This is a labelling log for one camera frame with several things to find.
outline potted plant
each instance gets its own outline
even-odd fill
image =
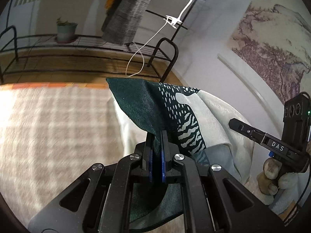
[[[57,42],[66,44],[71,43],[77,39],[75,34],[77,23],[70,23],[68,21],[62,21],[61,18],[57,18]]]

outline gloved hand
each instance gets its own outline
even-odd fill
[[[298,174],[288,172],[283,174],[278,181],[276,178],[279,174],[282,164],[274,158],[268,158],[263,164],[263,172],[258,174],[258,187],[262,194],[262,199],[265,199],[265,204],[269,205],[273,202],[273,195],[278,191],[278,188],[284,189],[279,200],[272,207],[272,211],[276,214],[284,212],[293,202],[294,189],[298,183]]]

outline gray towel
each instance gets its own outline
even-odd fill
[[[134,40],[150,0],[115,0],[102,26],[103,39],[123,45]]]

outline wooden floor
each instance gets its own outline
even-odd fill
[[[19,56],[27,56],[29,51],[19,52]],[[64,49],[49,49],[49,50],[32,50],[31,55],[42,55],[42,54],[53,54],[53,55],[88,55],[88,56],[100,56],[101,58],[92,57],[29,57],[20,58],[18,62],[14,62],[8,71],[18,71],[29,69],[80,69],[80,70],[100,70],[105,73],[85,73],[85,72],[35,72],[35,73],[17,73],[7,74],[4,76],[4,84],[7,83],[22,83],[22,82],[75,82],[75,83],[105,83],[107,77],[127,77],[125,76],[125,69],[130,59],[130,55],[122,53],[111,53],[103,51],[92,51],[92,50],[64,50]],[[7,67],[9,62],[14,57],[13,53],[2,53],[0,55],[1,69]],[[134,74],[138,72],[142,64],[142,58],[140,56],[134,57],[128,67],[128,74]],[[154,67],[162,75],[167,68],[167,64],[162,61],[153,61]],[[143,78],[149,81],[158,82],[158,78],[151,78],[147,76],[157,76],[151,67],[144,66],[140,75],[133,76],[131,78]],[[166,81],[169,84],[182,85],[179,79],[170,72]]]

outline plaid rug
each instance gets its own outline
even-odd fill
[[[123,157],[108,89],[0,91],[0,191],[26,226],[93,163]]]

